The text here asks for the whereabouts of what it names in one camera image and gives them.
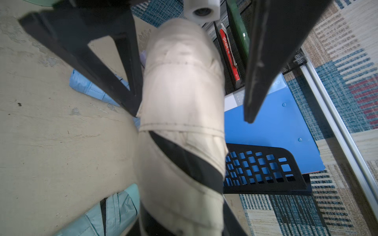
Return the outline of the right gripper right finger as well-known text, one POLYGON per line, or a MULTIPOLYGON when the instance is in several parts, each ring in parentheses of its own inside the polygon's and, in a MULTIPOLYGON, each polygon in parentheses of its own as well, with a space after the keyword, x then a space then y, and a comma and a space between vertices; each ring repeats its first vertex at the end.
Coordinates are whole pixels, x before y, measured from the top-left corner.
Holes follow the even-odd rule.
POLYGON ((273 84, 330 1, 253 1, 244 120, 253 123, 273 84))

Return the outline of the light blue umbrella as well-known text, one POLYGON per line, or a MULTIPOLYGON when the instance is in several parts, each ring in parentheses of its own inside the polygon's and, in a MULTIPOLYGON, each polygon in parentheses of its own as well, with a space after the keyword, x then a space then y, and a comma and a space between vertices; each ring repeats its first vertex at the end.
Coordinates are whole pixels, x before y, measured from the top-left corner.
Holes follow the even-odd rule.
POLYGON ((107 93, 105 93, 102 89, 96 86, 93 82, 83 76, 77 70, 73 70, 70 80, 69 86, 76 90, 77 92, 83 93, 88 95, 92 98, 98 99, 104 103, 107 103, 107 107, 116 112, 116 106, 119 107, 120 105, 116 103, 107 93))

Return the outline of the beige umbrella black stripes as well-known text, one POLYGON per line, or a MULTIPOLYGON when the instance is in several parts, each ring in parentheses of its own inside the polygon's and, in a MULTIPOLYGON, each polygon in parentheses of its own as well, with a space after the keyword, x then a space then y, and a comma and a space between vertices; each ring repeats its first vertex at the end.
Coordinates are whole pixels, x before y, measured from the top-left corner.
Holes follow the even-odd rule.
POLYGON ((228 149, 220 55, 197 24, 171 19, 147 47, 134 172, 143 236, 220 236, 228 149))

